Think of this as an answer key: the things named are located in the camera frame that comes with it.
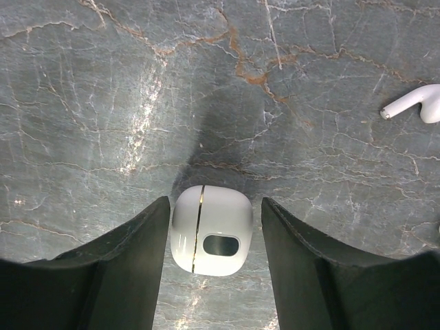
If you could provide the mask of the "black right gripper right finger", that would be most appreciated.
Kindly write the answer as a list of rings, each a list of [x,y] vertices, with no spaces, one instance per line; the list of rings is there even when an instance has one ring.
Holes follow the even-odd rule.
[[[439,328],[438,252],[365,252],[268,197],[261,221],[281,329]]]

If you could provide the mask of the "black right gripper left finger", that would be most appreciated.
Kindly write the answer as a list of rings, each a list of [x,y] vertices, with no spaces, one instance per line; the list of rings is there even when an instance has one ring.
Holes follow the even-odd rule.
[[[1,328],[151,329],[170,213],[163,196],[52,260],[2,260]]]

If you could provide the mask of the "white earbud charging case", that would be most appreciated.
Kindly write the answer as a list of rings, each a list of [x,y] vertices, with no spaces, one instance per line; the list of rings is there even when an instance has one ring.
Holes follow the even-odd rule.
[[[243,193],[218,186],[190,187],[173,211],[173,259],[193,274],[232,275],[248,256],[253,225],[252,204]]]

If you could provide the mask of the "white stemmed earbud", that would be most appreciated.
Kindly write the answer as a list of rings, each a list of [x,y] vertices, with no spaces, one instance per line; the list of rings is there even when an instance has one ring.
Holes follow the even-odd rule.
[[[439,122],[439,84],[425,85],[410,91],[383,107],[380,115],[389,120],[417,104],[421,105],[420,118],[424,123]]]

